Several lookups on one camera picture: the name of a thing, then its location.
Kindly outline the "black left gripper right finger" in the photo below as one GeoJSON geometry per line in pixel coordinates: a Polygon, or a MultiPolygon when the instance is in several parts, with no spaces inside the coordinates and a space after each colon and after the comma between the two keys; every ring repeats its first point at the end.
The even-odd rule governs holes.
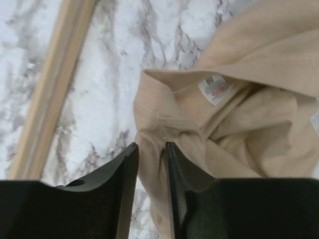
{"type": "Polygon", "coordinates": [[[165,145],[173,239],[316,239],[319,182],[313,178],[217,179],[165,145]]]}

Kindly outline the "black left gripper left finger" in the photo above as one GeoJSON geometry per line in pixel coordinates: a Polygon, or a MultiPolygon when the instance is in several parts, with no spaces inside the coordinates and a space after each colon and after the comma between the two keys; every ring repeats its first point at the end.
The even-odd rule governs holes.
{"type": "Polygon", "coordinates": [[[65,186],[35,180],[0,183],[3,239],[126,239],[139,166],[139,147],[65,186]]]}

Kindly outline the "beige t shirt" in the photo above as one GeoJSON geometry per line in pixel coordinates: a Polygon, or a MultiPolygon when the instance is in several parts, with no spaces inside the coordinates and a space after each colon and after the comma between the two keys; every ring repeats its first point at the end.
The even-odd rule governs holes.
{"type": "Polygon", "coordinates": [[[318,96],[316,0],[260,0],[217,28],[193,69],[143,70],[135,140],[160,238],[171,237],[166,142],[217,178],[310,177],[318,96]]]}

